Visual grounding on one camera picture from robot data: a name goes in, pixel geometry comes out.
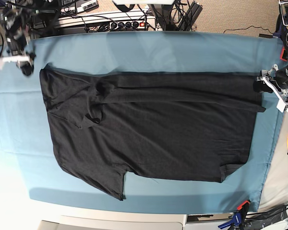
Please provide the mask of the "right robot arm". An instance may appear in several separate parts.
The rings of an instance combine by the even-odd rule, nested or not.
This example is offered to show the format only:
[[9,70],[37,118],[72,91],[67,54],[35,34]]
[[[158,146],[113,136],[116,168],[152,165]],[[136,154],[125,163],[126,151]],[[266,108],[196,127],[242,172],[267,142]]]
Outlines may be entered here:
[[0,31],[2,41],[0,49],[0,70],[6,63],[13,62],[25,76],[34,72],[34,51],[25,51],[29,42],[28,24],[34,15],[36,6],[33,0],[0,0],[3,9],[0,12]]

